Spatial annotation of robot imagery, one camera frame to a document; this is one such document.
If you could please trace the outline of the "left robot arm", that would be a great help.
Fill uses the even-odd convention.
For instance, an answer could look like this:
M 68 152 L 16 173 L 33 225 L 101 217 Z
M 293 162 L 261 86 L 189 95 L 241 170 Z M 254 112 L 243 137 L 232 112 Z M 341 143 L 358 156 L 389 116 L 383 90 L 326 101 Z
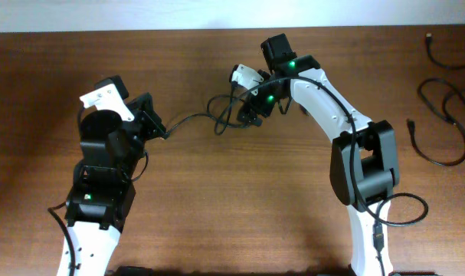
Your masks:
M 152 96 L 128 96 L 115 75 L 80 97 L 83 110 L 93 112 L 77 116 L 83 158 L 63 204 L 59 275 L 105 274 L 136 195 L 137 163 L 149 157 L 145 144 L 166 134 Z

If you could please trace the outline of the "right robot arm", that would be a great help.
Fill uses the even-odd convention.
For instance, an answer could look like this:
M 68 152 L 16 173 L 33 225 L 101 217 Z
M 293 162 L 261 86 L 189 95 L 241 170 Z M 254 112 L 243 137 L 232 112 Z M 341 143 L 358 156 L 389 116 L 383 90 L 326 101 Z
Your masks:
M 237 64 L 229 77 L 245 89 L 239 121 L 258 126 L 281 100 L 306 110 L 332 145 L 329 181 L 347 208 L 352 235 L 349 273 L 392 275 L 388 211 L 400 180 L 394 129 L 354 108 L 313 56 L 292 50 L 286 35 L 270 37 L 260 48 L 267 71 Z

